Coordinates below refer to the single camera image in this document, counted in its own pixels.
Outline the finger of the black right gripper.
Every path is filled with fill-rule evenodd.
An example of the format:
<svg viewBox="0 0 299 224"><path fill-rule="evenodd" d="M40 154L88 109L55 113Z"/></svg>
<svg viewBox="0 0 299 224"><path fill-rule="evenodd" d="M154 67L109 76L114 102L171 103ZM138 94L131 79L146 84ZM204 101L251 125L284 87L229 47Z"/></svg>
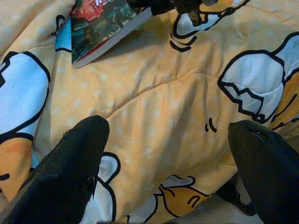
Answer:
<svg viewBox="0 0 299 224"><path fill-rule="evenodd" d="M164 14L176 10L179 15L186 14L192 23L201 23L199 7L201 0L150 0L149 5L153 15Z"/></svg>

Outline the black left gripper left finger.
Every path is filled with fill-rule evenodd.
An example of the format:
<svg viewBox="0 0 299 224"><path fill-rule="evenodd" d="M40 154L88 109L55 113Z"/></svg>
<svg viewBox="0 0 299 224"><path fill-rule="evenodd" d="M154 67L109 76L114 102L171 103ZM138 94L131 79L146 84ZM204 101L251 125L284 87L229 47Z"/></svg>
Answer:
<svg viewBox="0 0 299 224"><path fill-rule="evenodd" d="M108 121L93 115L67 131L1 213L3 224L78 224L95 195Z"/></svg>

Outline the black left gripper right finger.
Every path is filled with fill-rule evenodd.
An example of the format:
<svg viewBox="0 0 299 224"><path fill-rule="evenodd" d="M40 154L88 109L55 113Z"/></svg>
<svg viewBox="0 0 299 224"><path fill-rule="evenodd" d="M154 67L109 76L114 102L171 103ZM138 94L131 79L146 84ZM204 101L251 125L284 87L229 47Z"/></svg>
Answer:
<svg viewBox="0 0 299 224"><path fill-rule="evenodd" d="M243 185L265 224L299 222L299 154L258 122L228 125L230 151Z"/></svg>

